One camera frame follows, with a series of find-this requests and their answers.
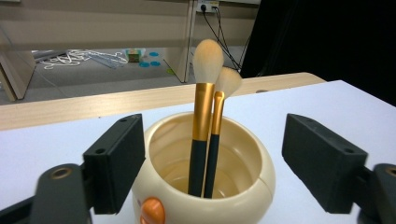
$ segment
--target ceramic cup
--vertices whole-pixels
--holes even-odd
[[[146,130],[146,160],[132,187],[136,223],[257,223],[275,193],[275,169],[265,146],[223,117],[213,198],[191,196],[192,115],[175,114]]]

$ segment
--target white tabletop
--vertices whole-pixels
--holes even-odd
[[[193,104],[163,107],[143,114],[145,130],[155,121]],[[281,156],[286,115],[315,119],[369,153],[366,166],[396,163],[396,107],[343,81],[235,96],[224,116],[253,131],[268,149],[276,169],[276,193],[260,223],[356,223],[350,215],[327,214]],[[35,194],[39,176],[49,168],[82,164],[82,153],[116,120],[128,116],[84,119],[0,132],[0,210]],[[93,223],[134,223],[131,194],[116,216],[92,216]]]

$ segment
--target small makeup brush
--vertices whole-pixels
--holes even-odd
[[[206,147],[215,82],[223,64],[223,53],[216,41],[206,39],[198,44],[192,59],[196,88],[188,191],[190,195],[197,197],[201,197],[204,184]]]
[[[233,69],[223,67],[215,84],[214,111],[210,134],[209,151],[207,154],[204,198],[212,198],[215,184],[216,166],[218,162],[219,139],[224,101],[242,84],[241,76]]]

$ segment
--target gold ferrule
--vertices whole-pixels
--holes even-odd
[[[212,114],[215,84],[197,83],[192,123],[192,139],[206,141],[209,134],[210,115]]]
[[[215,105],[213,108],[212,134],[220,134],[222,111],[225,100],[224,92],[216,91],[214,100],[215,100]]]

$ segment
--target power outlet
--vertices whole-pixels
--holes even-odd
[[[203,12],[203,7],[206,8],[205,13],[215,13],[215,7],[219,8],[219,1],[198,0],[197,12]]]

